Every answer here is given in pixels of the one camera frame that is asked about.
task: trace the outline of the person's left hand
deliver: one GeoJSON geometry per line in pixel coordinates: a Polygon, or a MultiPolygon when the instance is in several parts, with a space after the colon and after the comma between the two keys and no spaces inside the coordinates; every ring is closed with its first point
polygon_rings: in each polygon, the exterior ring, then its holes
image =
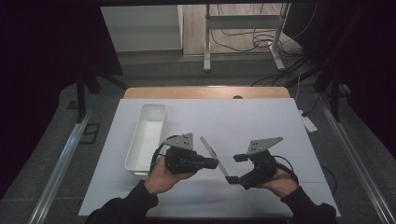
{"type": "Polygon", "coordinates": [[[195,175],[192,174],[179,174],[174,175],[165,167],[165,158],[160,157],[155,163],[148,180],[145,182],[146,189],[151,195],[164,193],[171,189],[178,181],[187,179],[195,175]]]}

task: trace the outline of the table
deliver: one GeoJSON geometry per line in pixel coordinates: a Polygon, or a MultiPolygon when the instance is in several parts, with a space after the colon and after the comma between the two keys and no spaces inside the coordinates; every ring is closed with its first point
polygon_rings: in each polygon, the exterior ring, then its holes
{"type": "MultiPolygon", "coordinates": [[[[166,105],[168,124],[164,131],[167,135],[192,131],[194,150],[210,157],[198,140],[204,135],[230,175],[242,175],[251,170],[251,163],[235,163],[232,158],[234,154],[246,152],[249,140],[283,136],[284,140],[271,147],[270,151],[288,158],[300,177],[301,185],[315,203],[329,203],[336,207],[295,103],[286,89],[131,88],[120,101],[79,211],[80,216],[87,216],[111,198],[126,196],[137,184],[138,179],[134,179],[124,169],[123,163],[138,112],[141,105],[146,103],[166,105]],[[244,97],[244,100],[234,100],[235,95],[244,97]],[[230,134],[234,135],[234,139],[230,139],[230,134]]],[[[159,205],[148,211],[148,217],[292,216],[289,208],[268,190],[244,190],[239,185],[228,185],[219,168],[214,171],[201,170],[194,177],[179,182],[173,189],[159,195],[159,198],[159,205]]]]}

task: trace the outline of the power strip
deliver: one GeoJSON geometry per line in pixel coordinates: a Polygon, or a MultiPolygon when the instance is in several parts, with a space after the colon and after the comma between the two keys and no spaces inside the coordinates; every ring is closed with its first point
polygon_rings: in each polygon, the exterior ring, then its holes
{"type": "Polygon", "coordinates": [[[315,126],[315,124],[308,117],[303,117],[303,110],[299,110],[299,112],[301,115],[301,121],[303,122],[306,131],[309,133],[315,133],[318,130],[317,126],[315,126]]]}

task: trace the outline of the rectangular tray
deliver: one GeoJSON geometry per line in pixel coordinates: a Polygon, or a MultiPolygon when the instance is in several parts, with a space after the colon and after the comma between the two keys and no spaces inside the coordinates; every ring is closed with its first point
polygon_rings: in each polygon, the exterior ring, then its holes
{"type": "Polygon", "coordinates": [[[146,179],[149,176],[152,155],[163,139],[165,115],[165,105],[145,104],[140,109],[134,137],[124,163],[125,169],[138,178],[146,179]]]}

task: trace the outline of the white wall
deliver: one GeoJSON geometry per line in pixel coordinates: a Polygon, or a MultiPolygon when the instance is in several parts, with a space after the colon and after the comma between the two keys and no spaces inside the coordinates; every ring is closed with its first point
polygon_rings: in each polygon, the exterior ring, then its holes
{"type": "Polygon", "coordinates": [[[116,52],[182,48],[177,6],[101,9],[116,52]]]}

